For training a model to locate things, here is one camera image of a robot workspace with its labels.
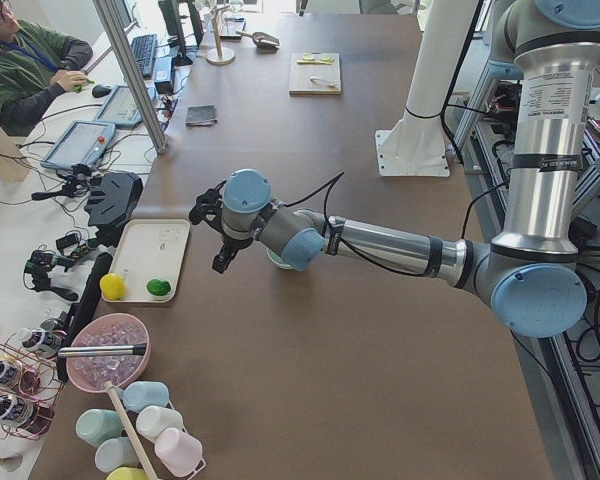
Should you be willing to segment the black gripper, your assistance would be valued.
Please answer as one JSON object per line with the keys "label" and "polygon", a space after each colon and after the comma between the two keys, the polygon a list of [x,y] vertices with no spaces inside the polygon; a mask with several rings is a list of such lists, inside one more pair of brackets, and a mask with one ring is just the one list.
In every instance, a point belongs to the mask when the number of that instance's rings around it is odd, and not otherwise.
{"label": "black gripper", "polygon": [[[189,212],[189,221],[192,225],[205,222],[211,228],[221,227],[223,207],[221,189],[224,185],[224,182],[220,182],[196,198],[195,204]],[[239,250],[240,248],[235,242],[224,242],[214,256],[212,269],[217,273],[225,273]]]}

